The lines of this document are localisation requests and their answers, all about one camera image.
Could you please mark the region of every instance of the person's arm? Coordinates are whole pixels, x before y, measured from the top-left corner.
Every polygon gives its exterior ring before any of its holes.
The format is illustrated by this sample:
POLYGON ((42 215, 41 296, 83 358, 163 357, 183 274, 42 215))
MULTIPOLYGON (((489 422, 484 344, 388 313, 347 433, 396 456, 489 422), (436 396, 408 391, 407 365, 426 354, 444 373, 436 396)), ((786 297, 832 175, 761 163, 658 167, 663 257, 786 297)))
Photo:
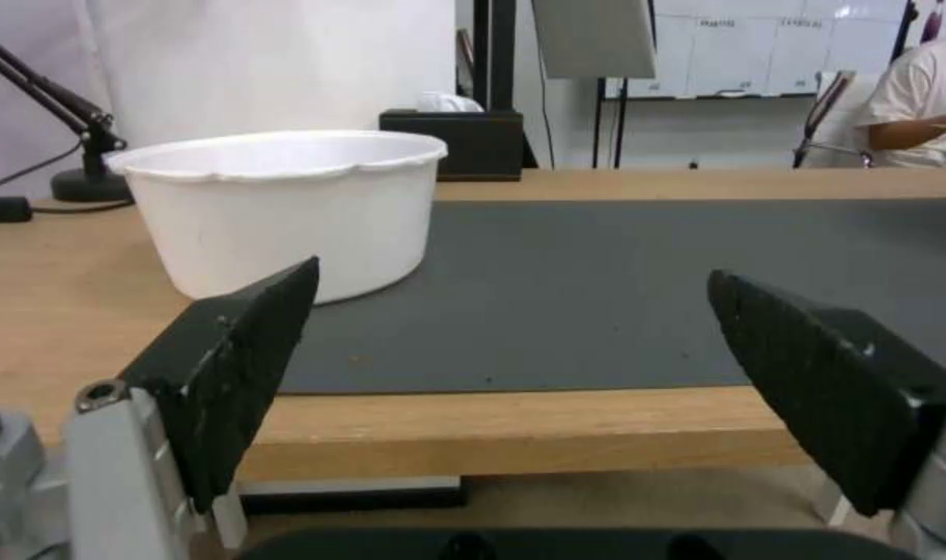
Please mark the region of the person's arm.
POLYGON ((946 134, 946 131, 934 127, 935 124, 946 124, 946 114, 913 121, 872 124, 868 132, 869 145, 871 149, 915 148, 946 134))

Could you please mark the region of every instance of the gray felt mat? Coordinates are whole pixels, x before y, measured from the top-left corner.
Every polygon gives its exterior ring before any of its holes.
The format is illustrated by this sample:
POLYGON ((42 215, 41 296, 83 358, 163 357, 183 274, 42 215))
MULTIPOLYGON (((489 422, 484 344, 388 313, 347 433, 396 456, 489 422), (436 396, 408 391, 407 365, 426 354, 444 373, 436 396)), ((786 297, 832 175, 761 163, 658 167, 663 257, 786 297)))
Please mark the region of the gray felt mat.
POLYGON ((314 310, 281 392, 742 385, 713 268, 864 309, 946 366, 946 199, 444 202, 412 276, 314 310))

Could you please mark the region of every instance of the white cloth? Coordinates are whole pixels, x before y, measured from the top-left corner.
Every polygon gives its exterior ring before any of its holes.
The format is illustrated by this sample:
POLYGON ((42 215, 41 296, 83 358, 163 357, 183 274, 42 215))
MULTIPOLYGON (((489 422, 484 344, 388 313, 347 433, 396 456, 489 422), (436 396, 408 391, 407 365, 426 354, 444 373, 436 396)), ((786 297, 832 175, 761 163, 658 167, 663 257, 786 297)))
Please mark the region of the white cloth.
MULTIPOLYGON (((872 124, 917 121, 946 114, 946 39, 927 43, 904 54, 881 77, 857 118, 858 132, 867 143, 872 124)), ((946 135, 914 149, 875 152, 879 166, 946 167, 946 135)))

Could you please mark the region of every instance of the desk lamp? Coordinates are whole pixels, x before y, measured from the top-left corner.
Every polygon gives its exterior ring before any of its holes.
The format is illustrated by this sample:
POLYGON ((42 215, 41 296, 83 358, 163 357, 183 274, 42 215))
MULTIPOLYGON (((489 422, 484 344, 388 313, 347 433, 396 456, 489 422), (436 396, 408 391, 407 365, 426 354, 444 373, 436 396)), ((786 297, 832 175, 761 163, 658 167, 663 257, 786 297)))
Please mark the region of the desk lamp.
POLYGON ((103 163, 104 153, 128 145, 110 132, 114 123, 111 114, 37 74, 2 45, 0 74, 67 125, 81 142, 82 169, 62 171, 52 177, 54 198, 67 202, 131 201, 127 181, 110 173, 103 163))

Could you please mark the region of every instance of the textured rubber pad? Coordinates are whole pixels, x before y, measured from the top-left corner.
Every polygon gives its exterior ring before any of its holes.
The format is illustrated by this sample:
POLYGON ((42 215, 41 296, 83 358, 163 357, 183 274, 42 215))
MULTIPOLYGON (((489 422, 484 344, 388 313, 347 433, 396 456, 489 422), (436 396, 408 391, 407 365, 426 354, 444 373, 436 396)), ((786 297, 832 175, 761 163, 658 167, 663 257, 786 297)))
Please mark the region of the textured rubber pad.
POLYGON ((720 271, 708 295, 746 375, 853 507, 899 507, 946 421, 946 369, 860 311, 720 271))
POLYGON ((317 259, 194 302, 121 374, 159 404, 186 492, 203 513, 227 492, 262 425, 317 294, 317 259))

